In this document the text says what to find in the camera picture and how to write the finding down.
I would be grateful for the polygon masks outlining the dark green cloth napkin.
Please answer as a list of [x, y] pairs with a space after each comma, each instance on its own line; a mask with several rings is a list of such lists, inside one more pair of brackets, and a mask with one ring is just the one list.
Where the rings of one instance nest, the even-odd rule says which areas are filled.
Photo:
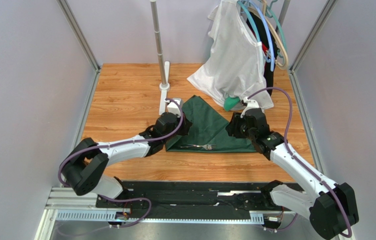
[[[228, 135], [229, 121], [214, 110], [200, 96], [193, 95], [182, 106], [184, 115], [192, 122], [188, 135], [169, 140], [165, 145], [168, 152], [181, 153], [254, 153], [255, 149], [248, 139], [237, 139]], [[213, 150], [202, 148], [180, 148], [181, 145], [216, 144]]]

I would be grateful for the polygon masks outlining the silver metal fork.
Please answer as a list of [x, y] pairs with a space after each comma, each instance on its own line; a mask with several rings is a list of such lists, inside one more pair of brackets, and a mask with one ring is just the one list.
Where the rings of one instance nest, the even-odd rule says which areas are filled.
[[204, 144], [204, 145], [197, 145], [197, 144], [184, 144], [181, 145], [180, 148], [197, 148], [197, 149], [204, 149], [204, 150], [214, 150], [217, 147], [216, 144]]

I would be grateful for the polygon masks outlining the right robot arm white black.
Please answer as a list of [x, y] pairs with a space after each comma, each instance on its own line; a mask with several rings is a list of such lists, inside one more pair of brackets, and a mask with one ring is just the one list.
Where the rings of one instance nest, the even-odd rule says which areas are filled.
[[270, 130], [260, 108], [233, 113], [225, 128], [230, 137], [250, 140], [256, 152], [288, 173], [302, 190], [274, 180], [260, 189], [269, 207], [283, 207], [309, 219], [315, 232], [331, 240], [360, 220], [354, 189], [338, 184], [310, 165], [289, 144], [286, 137]]

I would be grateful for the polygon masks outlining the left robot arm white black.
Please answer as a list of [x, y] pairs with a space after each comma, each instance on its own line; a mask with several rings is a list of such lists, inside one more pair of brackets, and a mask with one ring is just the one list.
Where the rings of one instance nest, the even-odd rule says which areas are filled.
[[152, 156], [164, 149], [175, 136], [186, 136], [193, 124], [185, 115], [163, 113], [140, 134], [114, 142], [95, 142], [83, 139], [61, 163], [60, 178], [70, 186], [76, 195], [94, 193], [109, 199], [116, 199], [124, 190], [116, 177], [104, 174], [113, 164]]

